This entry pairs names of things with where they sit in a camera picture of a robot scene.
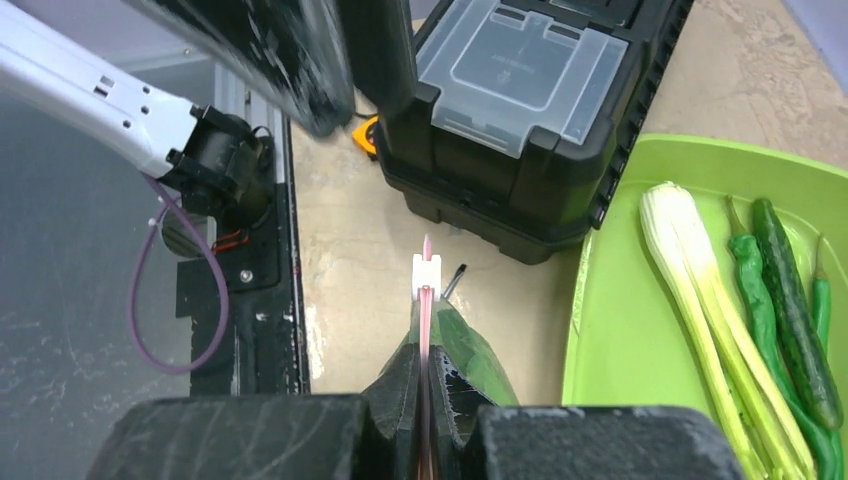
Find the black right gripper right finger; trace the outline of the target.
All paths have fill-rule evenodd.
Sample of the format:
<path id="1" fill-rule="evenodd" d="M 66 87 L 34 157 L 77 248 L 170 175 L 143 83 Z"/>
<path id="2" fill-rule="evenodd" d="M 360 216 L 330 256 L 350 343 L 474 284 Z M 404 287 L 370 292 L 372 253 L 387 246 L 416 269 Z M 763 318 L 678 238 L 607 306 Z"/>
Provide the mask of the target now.
<path id="1" fill-rule="evenodd" d="M 728 440 L 681 406 L 496 406 L 430 350 L 438 479 L 742 479 Z"/>

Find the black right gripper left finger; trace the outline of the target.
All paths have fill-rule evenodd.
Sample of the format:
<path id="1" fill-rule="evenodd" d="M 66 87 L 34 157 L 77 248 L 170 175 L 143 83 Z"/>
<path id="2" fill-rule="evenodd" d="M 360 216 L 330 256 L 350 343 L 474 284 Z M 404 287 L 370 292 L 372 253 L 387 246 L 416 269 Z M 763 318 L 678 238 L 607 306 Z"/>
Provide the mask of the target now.
<path id="1" fill-rule="evenodd" d="M 411 479 L 419 351 L 357 394 L 147 401 L 113 426 L 90 479 Z"/>

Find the clear zip top bag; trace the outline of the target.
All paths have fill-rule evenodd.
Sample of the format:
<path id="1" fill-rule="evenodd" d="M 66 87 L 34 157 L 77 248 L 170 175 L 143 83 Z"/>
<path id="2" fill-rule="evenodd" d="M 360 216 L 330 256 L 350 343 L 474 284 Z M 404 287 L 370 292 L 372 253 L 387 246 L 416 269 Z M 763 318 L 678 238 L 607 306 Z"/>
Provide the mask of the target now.
<path id="1" fill-rule="evenodd" d="M 410 328 L 383 371 L 413 353 L 412 477 L 449 479 L 482 406 L 515 406 L 518 398 L 489 342 L 449 301 L 463 268 L 442 286 L 442 259 L 426 236 L 413 255 Z"/>

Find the green bok choy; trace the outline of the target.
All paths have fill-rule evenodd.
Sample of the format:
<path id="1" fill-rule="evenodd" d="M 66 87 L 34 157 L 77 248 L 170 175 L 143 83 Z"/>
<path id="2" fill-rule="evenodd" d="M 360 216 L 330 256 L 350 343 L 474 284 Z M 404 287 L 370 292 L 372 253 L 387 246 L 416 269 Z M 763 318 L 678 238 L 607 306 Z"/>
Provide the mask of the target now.
<path id="1" fill-rule="evenodd" d="M 434 353 L 440 347 L 453 363 L 449 371 L 460 374 L 470 386 L 482 393 L 483 397 L 498 406 L 513 406 L 519 403 L 517 395 L 503 368 L 498 356 L 490 343 L 464 319 L 461 312 L 448 300 L 442 298 L 435 301 L 431 307 L 430 320 L 430 354 L 431 361 L 436 360 Z M 413 354 L 418 356 L 420 302 L 413 300 L 410 308 L 410 323 L 407 333 L 401 337 L 400 343 L 383 365 L 379 376 L 389 373 L 390 366 L 400 356 L 401 350 L 407 345 L 413 345 Z M 441 402 L 436 400 L 442 396 L 441 390 L 447 387 L 437 387 L 436 380 L 431 381 L 431 410 L 441 409 Z"/>

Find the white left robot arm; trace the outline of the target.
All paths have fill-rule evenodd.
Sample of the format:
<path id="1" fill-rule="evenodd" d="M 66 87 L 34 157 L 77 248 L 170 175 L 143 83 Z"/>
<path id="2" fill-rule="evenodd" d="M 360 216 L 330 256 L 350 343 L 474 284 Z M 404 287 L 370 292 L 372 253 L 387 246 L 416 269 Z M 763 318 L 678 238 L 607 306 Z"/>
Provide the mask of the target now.
<path id="1" fill-rule="evenodd" d="M 205 49 L 312 134 L 355 107 L 332 1 L 137 1 L 134 8 Z M 1 5 L 1 84 L 118 152 L 183 207 L 235 228 L 265 214 L 263 145 L 248 123 L 156 88 L 10 2 Z"/>

